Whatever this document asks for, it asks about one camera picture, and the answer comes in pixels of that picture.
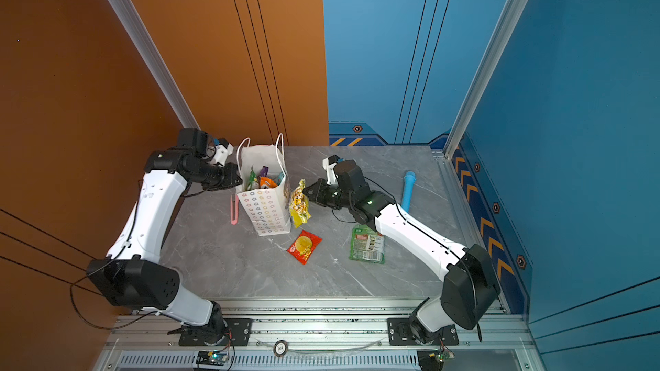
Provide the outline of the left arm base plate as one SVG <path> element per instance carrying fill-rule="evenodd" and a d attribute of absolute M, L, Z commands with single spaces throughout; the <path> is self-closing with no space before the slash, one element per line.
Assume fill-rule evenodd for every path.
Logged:
<path fill-rule="evenodd" d="M 249 344 L 252 325 L 251 318 L 229 318 L 207 326 L 182 326 L 168 335 L 178 335 L 180 346 L 244 347 Z"/>

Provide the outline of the yellow snack bag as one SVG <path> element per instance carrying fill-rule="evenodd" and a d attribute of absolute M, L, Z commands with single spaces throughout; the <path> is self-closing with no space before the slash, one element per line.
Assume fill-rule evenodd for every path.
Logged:
<path fill-rule="evenodd" d="M 311 218 L 311 214 L 309 213 L 309 199 L 304 194 L 305 188 L 306 180 L 302 179 L 290 197 L 289 211 L 295 228 L 308 223 Z"/>

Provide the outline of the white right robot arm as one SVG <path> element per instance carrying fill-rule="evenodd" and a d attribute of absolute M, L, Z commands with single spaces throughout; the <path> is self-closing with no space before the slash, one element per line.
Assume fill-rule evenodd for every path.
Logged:
<path fill-rule="evenodd" d="M 376 182 L 354 160 L 330 156 L 324 168 L 327 177 L 302 190 L 306 199 L 331 210 L 348 209 L 357 223 L 405 247 L 443 282 L 439 295 L 410 314 L 414 340 L 429 345 L 445 327 L 478 328 L 502 292 L 488 251 L 450 240 L 410 216 L 383 187 L 374 190 Z"/>

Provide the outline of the orange Fox's candy bag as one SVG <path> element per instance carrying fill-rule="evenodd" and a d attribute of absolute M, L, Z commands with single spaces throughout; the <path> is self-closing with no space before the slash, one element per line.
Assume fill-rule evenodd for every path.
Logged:
<path fill-rule="evenodd" d="M 259 189 L 275 189 L 278 183 L 268 177 L 259 178 Z"/>

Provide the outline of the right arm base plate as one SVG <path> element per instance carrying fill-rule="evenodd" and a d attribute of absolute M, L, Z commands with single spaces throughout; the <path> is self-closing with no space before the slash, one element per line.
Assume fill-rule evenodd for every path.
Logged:
<path fill-rule="evenodd" d="M 405 345 L 459 345 L 455 326 L 445 326 L 438 331 L 428 331 L 409 318 L 388 318 L 388 341 L 393 346 Z"/>

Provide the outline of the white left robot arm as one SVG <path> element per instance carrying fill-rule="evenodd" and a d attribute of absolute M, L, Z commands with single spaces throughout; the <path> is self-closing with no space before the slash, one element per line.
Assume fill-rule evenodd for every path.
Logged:
<path fill-rule="evenodd" d="M 86 270 L 111 305 L 165 315 L 180 323 L 176 333 L 204 345 L 228 338 L 219 305 L 188 290 L 180 273 L 160 259 L 175 208 L 191 185 L 216 192 L 242 184 L 237 164 L 228 159 L 233 150 L 223 138 L 187 128 L 174 147 L 151 153 L 125 228 L 106 257 L 91 260 Z"/>

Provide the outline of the white paper bag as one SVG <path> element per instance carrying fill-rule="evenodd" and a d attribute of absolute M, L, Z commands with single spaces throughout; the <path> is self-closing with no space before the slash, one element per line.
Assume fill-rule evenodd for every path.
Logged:
<path fill-rule="evenodd" d="M 276 142 L 270 145 L 252 145 L 251 139 L 246 138 L 237 148 L 236 155 L 242 185 L 235 192 L 257 234 L 272 236 L 290 233 L 290 178 L 285 164 L 285 136 L 278 134 Z M 269 168 L 267 177 L 277 182 L 278 187 L 246 192 L 251 169 L 260 173 L 264 166 Z"/>

